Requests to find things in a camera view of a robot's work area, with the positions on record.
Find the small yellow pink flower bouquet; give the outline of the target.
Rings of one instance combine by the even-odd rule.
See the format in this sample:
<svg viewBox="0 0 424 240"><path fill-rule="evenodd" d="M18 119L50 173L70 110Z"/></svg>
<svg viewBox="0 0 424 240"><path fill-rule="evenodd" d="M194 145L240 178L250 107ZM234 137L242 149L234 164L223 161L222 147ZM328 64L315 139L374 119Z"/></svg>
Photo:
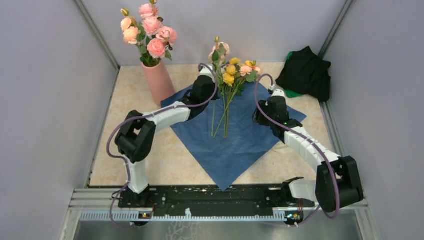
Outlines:
<svg viewBox="0 0 424 240"><path fill-rule="evenodd" d="M223 137L227 138L230 125L230 108L235 97L240 97L246 84L255 82L262 74L255 60L243 62L233 57L216 71L218 77L218 96L222 99L223 114L217 126L212 128L212 137L216 137L223 130Z"/></svg>

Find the pale pink rose stem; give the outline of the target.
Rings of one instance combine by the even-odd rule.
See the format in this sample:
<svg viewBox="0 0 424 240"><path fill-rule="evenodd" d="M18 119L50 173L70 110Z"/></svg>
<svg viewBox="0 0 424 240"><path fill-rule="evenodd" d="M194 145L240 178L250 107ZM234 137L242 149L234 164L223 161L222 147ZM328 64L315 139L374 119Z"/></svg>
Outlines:
<svg viewBox="0 0 424 240"><path fill-rule="evenodd" d="M212 48L212 52L210 54L210 61L213 66L215 82L218 86L218 97L222 100L223 105L223 113L222 117L217 126L215 126L215 121L212 121L212 137L215 138L221 128L222 124L226 124L227 121L227 97L226 97L226 87L224 83L224 74L223 69L227 64L226 56L229 54L229 46L228 44L220 41L220 38L216 36L214 38L215 45Z"/></svg>

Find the cream ribbon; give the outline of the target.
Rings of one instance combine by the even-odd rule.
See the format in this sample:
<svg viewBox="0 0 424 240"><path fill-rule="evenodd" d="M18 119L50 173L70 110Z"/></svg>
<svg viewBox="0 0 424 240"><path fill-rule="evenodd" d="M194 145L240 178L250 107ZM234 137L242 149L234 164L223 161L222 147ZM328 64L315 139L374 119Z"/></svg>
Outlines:
<svg viewBox="0 0 424 240"><path fill-rule="evenodd" d="M279 154L288 154L293 151L291 147L282 144L281 142L276 144L271 150Z"/></svg>

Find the blue wrapping paper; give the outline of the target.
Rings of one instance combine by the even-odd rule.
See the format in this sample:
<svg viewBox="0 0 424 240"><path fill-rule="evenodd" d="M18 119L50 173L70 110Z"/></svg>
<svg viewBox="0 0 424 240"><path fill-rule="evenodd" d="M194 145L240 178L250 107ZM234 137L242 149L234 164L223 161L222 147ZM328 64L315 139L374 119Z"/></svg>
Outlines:
<svg viewBox="0 0 424 240"><path fill-rule="evenodd" d="M266 100L267 89L254 83L245 86L241 96L230 106L229 132L221 129L212 137L212 123L218 125L223 115L221 100L211 101L192 120L174 124L155 135L158 158L172 168L188 174L180 183L215 183L225 190L234 182L271 183L279 181L279 171L287 172L299 162L294 151L279 154L272 148L282 143L268 126L254 123L254 100Z"/></svg>

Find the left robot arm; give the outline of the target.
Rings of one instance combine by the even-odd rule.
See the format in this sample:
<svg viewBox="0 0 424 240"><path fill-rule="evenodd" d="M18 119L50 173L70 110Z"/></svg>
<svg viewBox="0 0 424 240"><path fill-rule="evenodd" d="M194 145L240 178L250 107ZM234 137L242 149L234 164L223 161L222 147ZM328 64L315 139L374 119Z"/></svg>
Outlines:
<svg viewBox="0 0 424 240"><path fill-rule="evenodd" d="M213 77L199 75L192 89L173 104L154 112L131 111L115 137L119 157L124 160L127 171L123 199L138 207L149 203L149 181L145 159L150 154L155 134L175 124L190 121L200 115L217 96L217 85Z"/></svg>

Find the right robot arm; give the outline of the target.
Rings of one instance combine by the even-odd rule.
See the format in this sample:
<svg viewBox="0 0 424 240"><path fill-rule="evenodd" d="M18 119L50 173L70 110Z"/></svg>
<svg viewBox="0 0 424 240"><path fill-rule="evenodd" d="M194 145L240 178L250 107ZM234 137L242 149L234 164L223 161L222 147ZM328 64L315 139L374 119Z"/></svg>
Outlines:
<svg viewBox="0 0 424 240"><path fill-rule="evenodd" d="M270 127L272 134L297 152L316 173L315 180L295 177L283 182L281 199L284 204L295 206L307 200L332 213L364 200L356 160L340 156L314 139L298 120L290 117L283 96L258 100L252 120Z"/></svg>

